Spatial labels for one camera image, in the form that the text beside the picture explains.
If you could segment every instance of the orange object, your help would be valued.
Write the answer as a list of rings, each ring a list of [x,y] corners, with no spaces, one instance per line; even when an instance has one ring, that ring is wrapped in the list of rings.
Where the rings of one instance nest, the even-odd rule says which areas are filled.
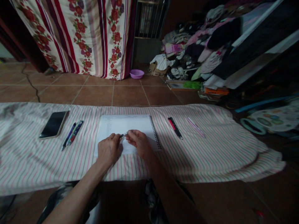
[[[217,94],[217,95],[227,95],[229,94],[229,90],[226,89],[226,88],[218,88],[216,90],[214,89],[210,89],[210,88],[207,88],[205,87],[205,93],[206,94]]]

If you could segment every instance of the phone screen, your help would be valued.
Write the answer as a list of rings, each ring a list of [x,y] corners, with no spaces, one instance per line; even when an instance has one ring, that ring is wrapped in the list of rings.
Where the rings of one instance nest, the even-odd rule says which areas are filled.
[[[66,111],[52,113],[39,138],[56,136],[60,130],[65,114]]]

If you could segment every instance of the red and black pen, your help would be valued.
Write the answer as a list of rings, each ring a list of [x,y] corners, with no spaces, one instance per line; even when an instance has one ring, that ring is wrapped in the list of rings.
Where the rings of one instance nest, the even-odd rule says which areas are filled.
[[[172,126],[172,128],[173,128],[174,132],[176,133],[176,135],[177,135],[180,139],[183,140],[183,137],[182,137],[180,131],[178,130],[178,127],[176,126],[176,124],[175,124],[173,118],[172,118],[172,117],[168,118],[168,121],[169,121],[170,125]]]

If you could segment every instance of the pink plastic bowl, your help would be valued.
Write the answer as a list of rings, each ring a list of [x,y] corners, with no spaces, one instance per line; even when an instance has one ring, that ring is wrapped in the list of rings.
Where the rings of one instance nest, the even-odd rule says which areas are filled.
[[[141,79],[144,75],[144,72],[138,69],[133,69],[130,71],[130,75],[133,79]]]

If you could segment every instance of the pink pen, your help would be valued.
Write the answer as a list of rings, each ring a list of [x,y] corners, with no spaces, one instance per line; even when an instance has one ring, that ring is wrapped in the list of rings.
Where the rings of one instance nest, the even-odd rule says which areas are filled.
[[[199,129],[199,127],[191,120],[191,118],[187,118],[189,123],[199,132],[200,136],[206,138],[205,134]]]

